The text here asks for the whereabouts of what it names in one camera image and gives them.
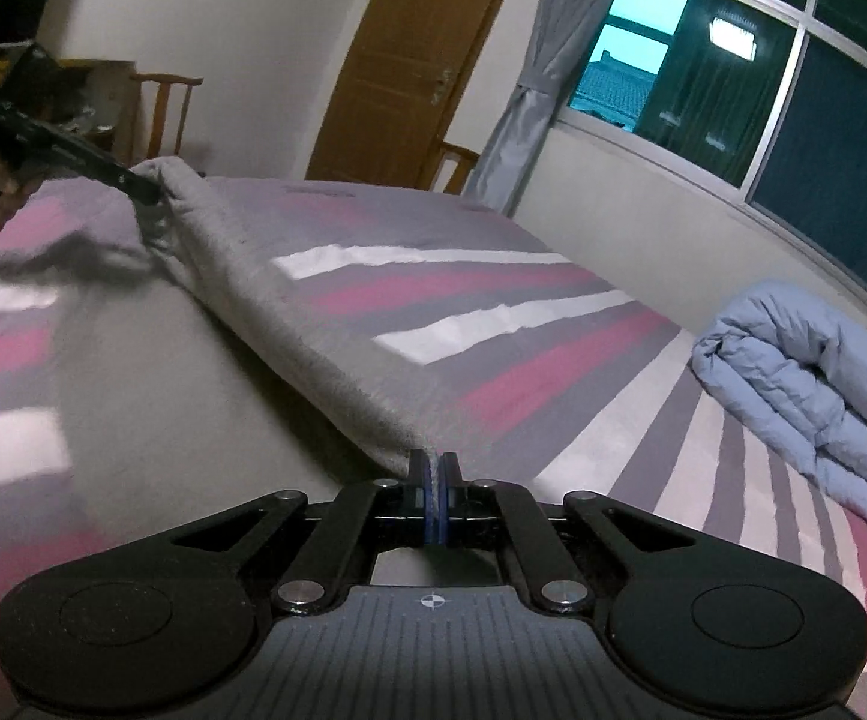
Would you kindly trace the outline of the grey pants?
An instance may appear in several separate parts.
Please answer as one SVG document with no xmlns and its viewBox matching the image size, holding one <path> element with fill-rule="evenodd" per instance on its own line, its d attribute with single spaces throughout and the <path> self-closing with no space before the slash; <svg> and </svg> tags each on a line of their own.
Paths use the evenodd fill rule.
<svg viewBox="0 0 867 720">
<path fill-rule="evenodd" d="M 278 270 L 281 245 L 308 242 L 282 182 L 152 171 L 168 188 L 152 208 L 51 185 L 74 222 L 54 245 L 61 421 L 106 530 L 147 535 L 280 488 L 328 496 L 461 434 L 441 385 L 319 317 Z"/>
</svg>

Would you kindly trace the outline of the wooden chair at left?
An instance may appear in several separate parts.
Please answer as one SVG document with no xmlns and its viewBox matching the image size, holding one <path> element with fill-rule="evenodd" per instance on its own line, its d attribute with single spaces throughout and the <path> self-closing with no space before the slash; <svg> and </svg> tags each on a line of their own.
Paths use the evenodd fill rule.
<svg viewBox="0 0 867 720">
<path fill-rule="evenodd" d="M 129 160 L 132 164 L 140 161 L 158 158 L 163 154 L 163 148 L 168 142 L 168 153 L 179 156 L 184 143 L 184 132 L 188 123 L 189 107 L 196 89 L 204 85 L 202 76 L 184 76 L 176 73 L 137 73 L 134 71 L 129 80 L 134 91 L 134 123 L 132 124 L 131 140 L 129 140 Z M 144 119 L 143 88 L 154 88 L 152 112 Z M 170 106 L 173 93 L 181 89 L 179 112 L 175 128 L 168 130 L 170 123 Z"/>
</svg>

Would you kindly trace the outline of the striped pink grey bedsheet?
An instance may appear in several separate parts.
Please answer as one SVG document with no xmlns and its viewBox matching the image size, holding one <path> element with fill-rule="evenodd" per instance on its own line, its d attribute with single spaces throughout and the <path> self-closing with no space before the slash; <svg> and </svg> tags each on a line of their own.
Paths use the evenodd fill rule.
<svg viewBox="0 0 867 720">
<path fill-rule="evenodd" d="M 74 222 L 47 184 L 0 234 L 0 601 L 41 569 L 114 544 L 75 486 L 59 401 Z M 410 190 L 282 182 L 308 234 L 275 265 L 303 305 L 425 372 L 463 430 L 469 476 L 559 499 L 598 493 L 796 562 L 867 608 L 867 527 L 703 392 L 692 335 L 529 232 Z M 867 717 L 867 671 L 853 697 Z M 0 672 L 0 718 L 13 697 Z"/>
</svg>

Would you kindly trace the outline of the brown wooden door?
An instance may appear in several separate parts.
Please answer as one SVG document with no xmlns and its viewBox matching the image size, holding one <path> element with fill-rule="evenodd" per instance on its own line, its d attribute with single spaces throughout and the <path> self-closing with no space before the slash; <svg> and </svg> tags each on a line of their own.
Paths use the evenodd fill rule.
<svg viewBox="0 0 867 720">
<path fill-rule="evenodd" d="M 502 2 L 370 0 L 306 177 L 417 187 Z"/>
</svg>

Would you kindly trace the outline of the wooden chair near door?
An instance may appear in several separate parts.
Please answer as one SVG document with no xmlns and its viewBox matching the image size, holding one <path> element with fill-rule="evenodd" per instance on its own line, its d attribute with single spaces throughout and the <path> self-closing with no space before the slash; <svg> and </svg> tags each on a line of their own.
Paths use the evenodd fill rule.
<svg viewBox="0 0 867 720">
<path fill-rule="evenodd" d="M 417 187 L 428 192 L 461 195 L 477 161 L 477 151 L 438 140 L 425 161 Z"/>
</svg>

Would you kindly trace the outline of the folded light blue duvet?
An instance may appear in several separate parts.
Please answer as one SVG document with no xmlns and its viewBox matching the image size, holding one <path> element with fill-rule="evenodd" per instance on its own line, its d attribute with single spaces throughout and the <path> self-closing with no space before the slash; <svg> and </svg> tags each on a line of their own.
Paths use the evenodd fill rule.
<svg viewBox="0 0 867 720">
<path fill-rule="evenodd" d="M 716 314 L 690 367 L 781 460 L 867 522 L 867 330 L 804 289 L 764 281 Z"/>
</svg>

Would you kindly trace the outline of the grey curtain by door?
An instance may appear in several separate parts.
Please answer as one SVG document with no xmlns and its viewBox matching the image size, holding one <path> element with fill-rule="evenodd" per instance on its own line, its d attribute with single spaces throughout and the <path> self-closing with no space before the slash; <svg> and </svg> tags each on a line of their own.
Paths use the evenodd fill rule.
<svg viewBox="0 0 867 720">
<path fill-rule="evenodd" d="M 463 195 L 509 216 L 541 154 L 581 60 L 614 0 L 539 0 L 515 89 L 493 127 Z"/>
</svg>

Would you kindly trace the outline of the window with white frame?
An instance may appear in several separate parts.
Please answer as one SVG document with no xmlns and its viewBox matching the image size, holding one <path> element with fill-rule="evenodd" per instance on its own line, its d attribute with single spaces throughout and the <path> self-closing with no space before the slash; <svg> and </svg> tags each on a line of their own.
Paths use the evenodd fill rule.
<svg viewBox="0 0 867 720">
<path fill-rule="evenodd" d="M 867 301 L 867 0 L 612 0 L 560 117 L 751 213 Z"/>
</svg>

